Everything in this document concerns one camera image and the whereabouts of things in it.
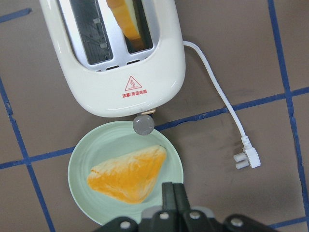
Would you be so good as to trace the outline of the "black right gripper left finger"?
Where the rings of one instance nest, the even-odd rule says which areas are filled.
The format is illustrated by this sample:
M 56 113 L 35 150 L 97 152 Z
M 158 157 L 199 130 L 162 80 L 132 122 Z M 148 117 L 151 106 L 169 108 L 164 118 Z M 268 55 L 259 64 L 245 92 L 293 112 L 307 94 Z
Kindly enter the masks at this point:
M 179 215 L 173 184 L 162 184 L 162 205 L 152 206 L 142 211 L 140 232 L 177 232 Z

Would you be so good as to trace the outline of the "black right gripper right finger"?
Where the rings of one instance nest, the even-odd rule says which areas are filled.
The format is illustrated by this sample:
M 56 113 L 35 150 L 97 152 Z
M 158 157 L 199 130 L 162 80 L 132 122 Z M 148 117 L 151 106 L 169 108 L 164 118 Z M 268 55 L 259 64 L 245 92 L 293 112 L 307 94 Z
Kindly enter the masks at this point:
M 182 232 L 221 232 L 222 225 L 212 210 L 204 206 L 190 206 L 183 184 L 173 184 Z

